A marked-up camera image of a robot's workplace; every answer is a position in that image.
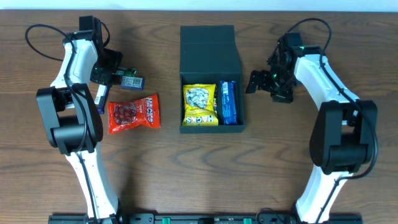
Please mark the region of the green black candy bar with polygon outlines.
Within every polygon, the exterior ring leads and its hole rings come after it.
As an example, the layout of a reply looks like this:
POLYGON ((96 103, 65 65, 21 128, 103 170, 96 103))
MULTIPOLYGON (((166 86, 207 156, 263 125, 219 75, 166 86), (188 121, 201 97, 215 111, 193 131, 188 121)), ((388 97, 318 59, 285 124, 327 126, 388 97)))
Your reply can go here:
POLYGON ((136 73, 136 68, 119 67, 114 74, 119 76, 135 77, 136 73))

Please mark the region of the small blue candy bar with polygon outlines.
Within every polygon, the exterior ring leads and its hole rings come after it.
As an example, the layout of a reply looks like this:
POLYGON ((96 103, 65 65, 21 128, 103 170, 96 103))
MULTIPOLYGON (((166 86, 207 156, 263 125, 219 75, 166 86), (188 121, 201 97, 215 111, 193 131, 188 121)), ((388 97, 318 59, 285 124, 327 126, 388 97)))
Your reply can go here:
POLYGON ((119 86, 121 88, 127 88, 127 89, 133 89, 133 90, 143 90, 144 89, 144 79, 140 78, 140 77, 122 76, 119 86))

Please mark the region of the blue Oreo cookie pack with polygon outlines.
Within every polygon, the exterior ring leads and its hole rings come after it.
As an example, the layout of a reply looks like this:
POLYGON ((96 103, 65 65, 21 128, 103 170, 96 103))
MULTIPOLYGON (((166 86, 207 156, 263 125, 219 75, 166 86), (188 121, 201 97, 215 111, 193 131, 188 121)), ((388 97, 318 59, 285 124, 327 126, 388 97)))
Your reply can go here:
POLYGON ((224 125, 235 125, 238 123, 234 84, 235 81, 220 81, 221 106, 224 125))

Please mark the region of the purple chocolate bar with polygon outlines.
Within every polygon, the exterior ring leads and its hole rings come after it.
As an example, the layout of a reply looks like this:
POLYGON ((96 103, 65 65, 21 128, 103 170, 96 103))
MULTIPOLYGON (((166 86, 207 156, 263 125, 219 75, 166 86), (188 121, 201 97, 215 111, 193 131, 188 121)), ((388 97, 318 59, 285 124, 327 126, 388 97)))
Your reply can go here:
POLYGON ((104 108, 108 98, 109 87, 106 85, 99 85, 98 91, 95 97, 95 105, 99 114, 104 114, 104 108))

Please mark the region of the black cardboard gift box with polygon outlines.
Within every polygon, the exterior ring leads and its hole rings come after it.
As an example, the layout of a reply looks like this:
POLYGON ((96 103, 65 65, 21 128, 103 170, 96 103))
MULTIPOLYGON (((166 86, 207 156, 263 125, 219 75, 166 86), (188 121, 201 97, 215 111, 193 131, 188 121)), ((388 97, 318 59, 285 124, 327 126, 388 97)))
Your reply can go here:
POLYGON ((241 133, 246 127, 243 73, 233 25, 181 26, 180 85, 217 85, 218 125, 180 126, 181 134, 241 133), (237 123, 225 125, 221 105, 221 81, 234 81, 237 123))

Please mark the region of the red Hacks candy bag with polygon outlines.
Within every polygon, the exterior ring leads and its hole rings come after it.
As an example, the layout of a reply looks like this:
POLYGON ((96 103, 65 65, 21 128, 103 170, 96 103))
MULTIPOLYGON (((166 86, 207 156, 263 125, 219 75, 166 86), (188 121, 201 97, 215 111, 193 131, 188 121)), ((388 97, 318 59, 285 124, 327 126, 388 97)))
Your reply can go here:
POLYGON ((158 95, 150 95, 138 100, 108 103, 108 131, 116 134, 137 126, 160 128, 160 108, 158 95))

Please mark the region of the yellow Hacks candy bag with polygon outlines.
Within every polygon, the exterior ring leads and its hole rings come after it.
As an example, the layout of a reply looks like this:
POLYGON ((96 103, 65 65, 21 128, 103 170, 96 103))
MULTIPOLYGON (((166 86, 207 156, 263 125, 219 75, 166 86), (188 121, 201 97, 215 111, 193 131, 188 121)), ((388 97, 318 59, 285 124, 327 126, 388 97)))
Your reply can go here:
POLYGON ((182 126, 217 126, 214 109, 215 84, 183 86, 184 118, 182 126))

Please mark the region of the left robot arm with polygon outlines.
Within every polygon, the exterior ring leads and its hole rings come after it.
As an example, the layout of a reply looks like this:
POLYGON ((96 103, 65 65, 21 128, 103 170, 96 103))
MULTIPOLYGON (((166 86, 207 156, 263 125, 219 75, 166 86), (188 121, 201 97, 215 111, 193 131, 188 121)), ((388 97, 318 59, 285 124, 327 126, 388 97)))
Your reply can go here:
POLYGON ((84 215, 53 214, 49 223, 129 221, 119 210, 118 196, 103 164, 103 123, 88 88, 90 82, 111 86, 123 57, 106 48, 105 27, 94 16, 81 16, 79 30, 64 34, 65 56, 56 79, 36 94, 49 143, 73 167, 88 208, 84 215))

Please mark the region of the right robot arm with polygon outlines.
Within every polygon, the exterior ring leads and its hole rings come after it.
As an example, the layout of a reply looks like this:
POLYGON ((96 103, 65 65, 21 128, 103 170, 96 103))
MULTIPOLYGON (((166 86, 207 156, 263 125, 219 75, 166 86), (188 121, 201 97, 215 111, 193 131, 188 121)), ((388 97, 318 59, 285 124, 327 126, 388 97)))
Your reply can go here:
POLYGON ((246 93, 264 90, 273 101, 291 103, 301 83, 318 108, 309 142, 313 169, 302 196, 288 214, 276 213, 271 223, 362 223, 354 213, 332 214, 342 186, 361 178, 364 164, 376 158, 377 107, 349 91, 328 64, 322 48, 304 45, 298 32, 278 39, 268 58, 271 69, 251 72, 246 93))

